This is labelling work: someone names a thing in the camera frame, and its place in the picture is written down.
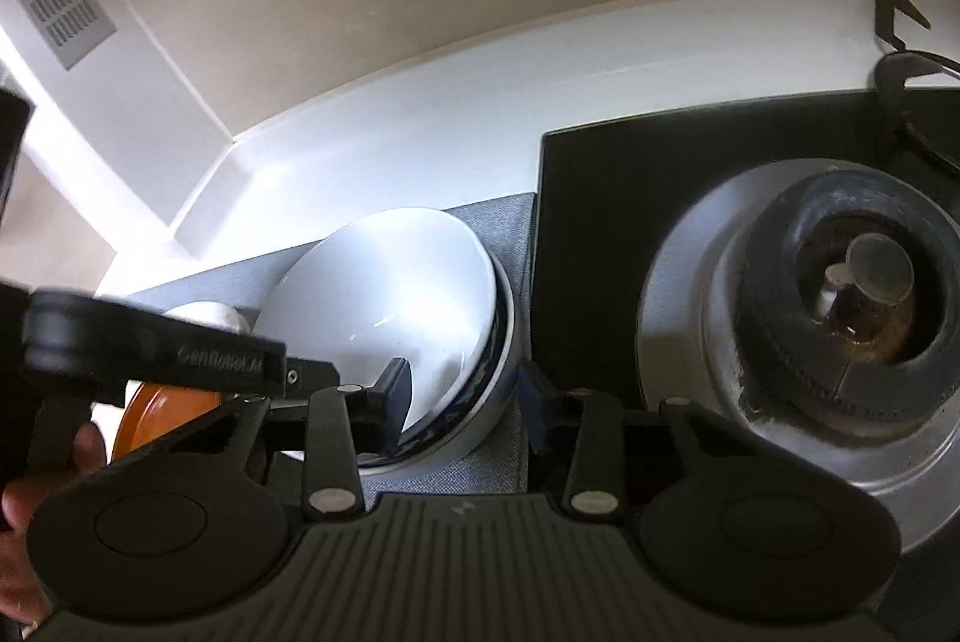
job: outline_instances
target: gray placemat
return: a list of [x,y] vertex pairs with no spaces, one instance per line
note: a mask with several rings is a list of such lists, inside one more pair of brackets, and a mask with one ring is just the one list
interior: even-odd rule
[[[450,209],[472,228],[503,265],[517,294],[524,354],[530,357],[530,255],[534,193],[494,198]],[[316,242],[281,249],[269,255],[224,265],[184,279],[161,284],[130,296],[139,306],[167,311],[192,301],[219,301],[241,311],[251,324],[270,291],[291,266]],[[287,472],[287,476],[297,476]],[[364,490],[373,501],[379,492],[515,493],[526,489],[527,437],[516,403],[472,453],[436,471],[406,482],[365,478]]]

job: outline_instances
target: circular black cover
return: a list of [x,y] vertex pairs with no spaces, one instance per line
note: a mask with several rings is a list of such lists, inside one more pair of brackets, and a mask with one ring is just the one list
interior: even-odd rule
[[[918,316],[937,311],[938,322],[913,357],[852,361],[811,318],[798,285],[798,258],[811,231],[835,217],[875,220],[921,263],[918,291],[934,292],[937,308],[918,306]],[[892,177],[809,177],[781,193],[752,227],[736,336],[760,381],[814,420],[857,436],[906,433],[960,385],[960,238],[928,198]]]
[[731,617],[810,623],[855,610],[884,586],[899,532],[874,499],[769,458],[724,458],[661,493],[640,519],[656,571]]
[[287,543],[282,506],[222,455],[104,469],[44,503],[30,561],[57,607],[112,620],[191,615],[263,578]]

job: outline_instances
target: burner cap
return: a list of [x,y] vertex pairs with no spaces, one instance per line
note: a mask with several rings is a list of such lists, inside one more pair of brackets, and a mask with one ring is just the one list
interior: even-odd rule
[[960,386],[960,238],[920,193],[831,172],[757,217],[736,338],[776,395],[849,436],[894,439]]

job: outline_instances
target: burner ring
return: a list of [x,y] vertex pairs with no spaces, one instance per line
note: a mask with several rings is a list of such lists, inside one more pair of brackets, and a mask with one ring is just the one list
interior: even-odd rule
[[[803,270],[811,266],[805,258],[808,241],[829,223],[851,225],[853,236],[858,223],[883,229],[917,265],[918,292],[928,297],[918,316],[936,313],[937,324],[920,331],[909,353],[864,362],[813,318],[803,293]],[[752,227],[736,337],[755,375],[816,422],[869,439],[910,433],[960,386],[960,238],[942,212],[895,179],[809,177],[781,193]]]

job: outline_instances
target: gas stove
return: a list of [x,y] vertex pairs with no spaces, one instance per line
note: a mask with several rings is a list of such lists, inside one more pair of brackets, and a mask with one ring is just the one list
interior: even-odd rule
[[877,89],[541,150],[534,359],[562,388],[696,400],[880,498],[904,540],[880,616],[905,638],[960,632],[960,92],[904,89],[957,68],[902,51]]

